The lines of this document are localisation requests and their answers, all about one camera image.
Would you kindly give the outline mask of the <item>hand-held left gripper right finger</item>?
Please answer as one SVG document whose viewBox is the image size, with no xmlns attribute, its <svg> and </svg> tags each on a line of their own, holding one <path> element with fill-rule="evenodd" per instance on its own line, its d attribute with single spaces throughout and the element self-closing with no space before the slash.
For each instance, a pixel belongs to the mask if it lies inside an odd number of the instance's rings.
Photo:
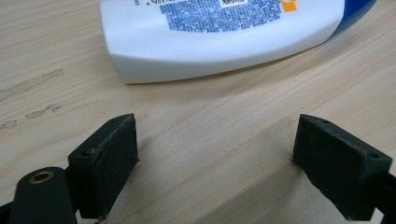
<svg viewBox="0 0 396 224">
<path fill-rule="evenodd" d="M 292 160 L 347 220 L 393 220 L 392 157 L 326 119 L 299 117 Z"/>
</svg>

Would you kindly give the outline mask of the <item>white bottle with blue cap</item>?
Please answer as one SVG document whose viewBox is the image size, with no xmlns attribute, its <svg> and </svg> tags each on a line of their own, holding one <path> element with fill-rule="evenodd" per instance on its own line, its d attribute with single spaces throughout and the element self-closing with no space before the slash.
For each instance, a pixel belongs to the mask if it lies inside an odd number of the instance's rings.
<svg viewBox="0 0 396 224">
<path fill-rule="evenodd" d="M 376 0 L 100 0 L 107 53 L 132 84 L 203 77 L 312 49 Z"/>
</svg>

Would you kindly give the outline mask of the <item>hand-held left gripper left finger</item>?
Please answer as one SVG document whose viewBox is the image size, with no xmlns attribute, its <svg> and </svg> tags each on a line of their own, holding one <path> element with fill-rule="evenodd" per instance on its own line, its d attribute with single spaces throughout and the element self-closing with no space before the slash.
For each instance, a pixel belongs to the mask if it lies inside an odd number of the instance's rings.
<svg viewBox="0 0 396 224">
<path fill-rule="evenodd" d="M 139 162 L 134 115 L 107 121 L 69 154 L 68 162 L 80 215 L 105 219 Z"/>
</svg>

